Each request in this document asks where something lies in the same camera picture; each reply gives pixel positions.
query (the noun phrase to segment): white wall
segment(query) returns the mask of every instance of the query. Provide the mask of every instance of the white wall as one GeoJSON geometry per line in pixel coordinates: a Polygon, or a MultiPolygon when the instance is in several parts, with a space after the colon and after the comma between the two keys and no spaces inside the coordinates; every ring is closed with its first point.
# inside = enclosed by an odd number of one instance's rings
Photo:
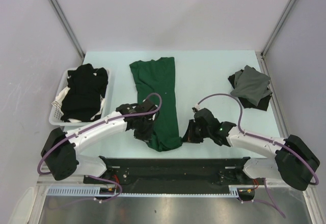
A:
{"type": "Polygon", "coordinates": [[[59,0],[84,50],[262,50],[288,0],[59,0]]]}
{"type": "Polygon", "coordinates": [[[48,0],[0,0],[0,223],[34,186],[62,73],[80,60],[48,0]]]}
{"type": "Polygon", "coordinates": [[[317,190],[326,211],[326,0],[299,0],[266,57],[290,133],[321,162],[317,190]]]}

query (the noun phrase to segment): light blue table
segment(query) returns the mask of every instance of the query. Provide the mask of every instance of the light blue table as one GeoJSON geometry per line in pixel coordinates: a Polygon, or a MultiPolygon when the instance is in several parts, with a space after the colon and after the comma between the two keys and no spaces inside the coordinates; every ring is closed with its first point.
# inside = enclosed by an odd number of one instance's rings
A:
{"type": "MultiPolygon", "coordinates": [[[[175,57],[176,66],[176,108],[179,133],[183,136],[188,120],[193,118],[192,107],[199,100],[212,93],[230,93],[228,76],[245,65],[260,70],[254,51],[137,51],[137,52],[87,52],[84,64],[94,68],[105,67],[111,72],[110,98],[107,113],[123,103],[137,102],[129,64],[134,61],[157,60],[160,57],[175,57]]],[[[227,97],[213,97],[202,103],[220,121],[237,122],[239,107],[227,97]]],[[[242,127],[265,135],[280,136],[271,106],[268,111],[245,109],[242,127]]],[[[156,152],[133,138],[133,131],[105,138],[89,147],[83,154],[102,155],[112,158],[242,158],[262,157],[250,151],[218,146],[210,139],[201,144],[184,143],[179,149],[156,152]]]]}

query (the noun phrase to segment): pile of black clothes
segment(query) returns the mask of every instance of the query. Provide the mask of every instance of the pile of black clothes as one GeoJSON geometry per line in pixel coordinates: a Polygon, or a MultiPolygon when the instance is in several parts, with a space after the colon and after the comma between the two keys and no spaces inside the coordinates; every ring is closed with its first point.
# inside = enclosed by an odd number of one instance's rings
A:
{"type": "Polygon", "coordinates": [[[234,89],[231,95],[238,97],[244,108],[267,111],[272,94],[268,88],[269,76],[247,65],[229,76],[228,80],[234,89]]]}
{"type": "Polygon", "coordinates": [[[94,69],[91,64],[68,71],[68,86],[62,90],[61,97],[56,97],[55,100],[59,104],[61,102],[61,120],[90,122],[100,119],[107,79],[107,71],[104,68],[94,69]]]}

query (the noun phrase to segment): white basket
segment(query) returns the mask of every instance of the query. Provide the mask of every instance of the white basket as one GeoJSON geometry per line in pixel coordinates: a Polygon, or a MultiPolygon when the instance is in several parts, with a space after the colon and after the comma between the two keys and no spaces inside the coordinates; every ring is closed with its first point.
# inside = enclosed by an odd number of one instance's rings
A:
{"type": "MultiPolygon", "coordinates": [[[[66,70],[61,78],[60,84],[59,84],[59,88],[57,91],[56,96],[60,93],[60,91],[62,91],[63,88],[65,88],[68,85],[67,82],[67,77],[68,77],[68,71],[69,70],[76,70],[77,68],[70,68],[68,70],[66,70]]],[[[107,71],[107,86],[106,86],[106,91],[105,91],[105,102],[103,105],[103,110],[102,110],[102,114],[101,114],[101,118],[103,118],[104,116],[106,116],[105,111],[106,108],[108,107],[107,102],[111,101],[110,95],[109,95],[109,84],[110,84],[110,78],[111,78],[111,74],[110,71],[108,69],[106,69],[107,71]]],[[[51,112],[50,112],[50,117],[49,117],[49,122],[52,125],[55,126],[85,126],[88,125],[92,122],[77,122],[77,123],[72,123],[72,122],[64,122],[62,121],[60,118],[63,114],[61,113],[61,111],[57,108],[55,108],[54,106],[52,106],[51,112]]]]}

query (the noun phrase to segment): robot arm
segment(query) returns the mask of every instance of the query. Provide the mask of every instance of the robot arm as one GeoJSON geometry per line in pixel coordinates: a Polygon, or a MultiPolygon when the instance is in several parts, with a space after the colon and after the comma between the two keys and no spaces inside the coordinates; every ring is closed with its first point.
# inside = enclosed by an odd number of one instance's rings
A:
{"type": "MultiPolygon", "coordinates": [[[[56,128],[43,147],[42,160],[57,181],[72,174],[101,176],[106,171],[101,158],[83,156],[81,152],[106,136],[130,129],[134,130],[135,138],[148,140],[152,135],[155,113],[159,109],[160,106],[156,107],[146,99],[142,104],[123,104],[110,115],[66,133],[61,128],[56,128]]],[[[48,174],[40,171],[41,163],[42,161],[38,167],[39,173],[48,174]]]]}
{"type": "Polygon", "coordinates": [[[320,165],[317,157],[297,136],[280,138],[253,134],[234,123],[220,123],[206,108],[194,109],[194,112],[194,119],[189,121],[183,141],[201,143],[208,137],[219,146],[243,148],[265,156],[267,159],[249,159],[244,165],[243,172],[252,179],[283,179],[295,189],[306,190],[313,177],[307,165],[314,172],[320,165]],[[298,160],[296,154],[306,164],[298,160]]]}

